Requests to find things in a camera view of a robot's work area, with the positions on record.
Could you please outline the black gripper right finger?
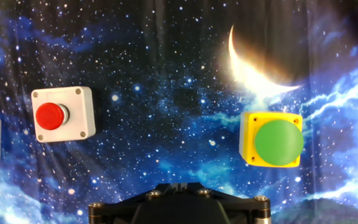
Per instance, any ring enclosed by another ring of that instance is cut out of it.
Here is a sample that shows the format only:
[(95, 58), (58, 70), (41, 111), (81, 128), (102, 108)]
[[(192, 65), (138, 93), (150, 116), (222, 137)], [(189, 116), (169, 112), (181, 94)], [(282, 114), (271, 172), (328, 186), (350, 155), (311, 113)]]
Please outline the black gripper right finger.
[(272, 223), (270, 199), (264, 195), (239, 198), (209, 189), (198, 182), (179, 183), (178, 194), (185, 197), (180, 208), (195, 222)]

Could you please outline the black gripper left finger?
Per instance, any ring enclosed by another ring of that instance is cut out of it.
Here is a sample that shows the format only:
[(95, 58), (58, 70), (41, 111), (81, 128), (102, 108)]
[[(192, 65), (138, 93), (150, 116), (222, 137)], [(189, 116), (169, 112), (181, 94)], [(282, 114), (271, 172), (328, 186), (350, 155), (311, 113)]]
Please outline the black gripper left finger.
[(133, 215), (138, 206), (152, 199), (180, 191), (180, 184), (158, 184), (154, 189), (119, 203), (93, 202), (88, 205), (89, 224), (114, 223), (118, 216)]

